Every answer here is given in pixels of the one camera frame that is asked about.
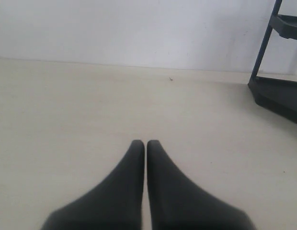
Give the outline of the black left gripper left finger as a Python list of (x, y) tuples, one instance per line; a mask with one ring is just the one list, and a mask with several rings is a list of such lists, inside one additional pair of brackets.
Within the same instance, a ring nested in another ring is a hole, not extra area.
[(140, 230), (145, 147), (133, 140), (123, 158), (96, 187), (54, 211), (43, 230)]

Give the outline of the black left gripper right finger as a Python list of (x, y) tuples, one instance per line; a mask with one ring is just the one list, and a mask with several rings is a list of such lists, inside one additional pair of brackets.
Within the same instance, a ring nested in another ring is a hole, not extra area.
[(254, 230), (242, 210), (206, 192), (170, 159), (158, 140), (147, 143), (147, 184), (154, 230)]

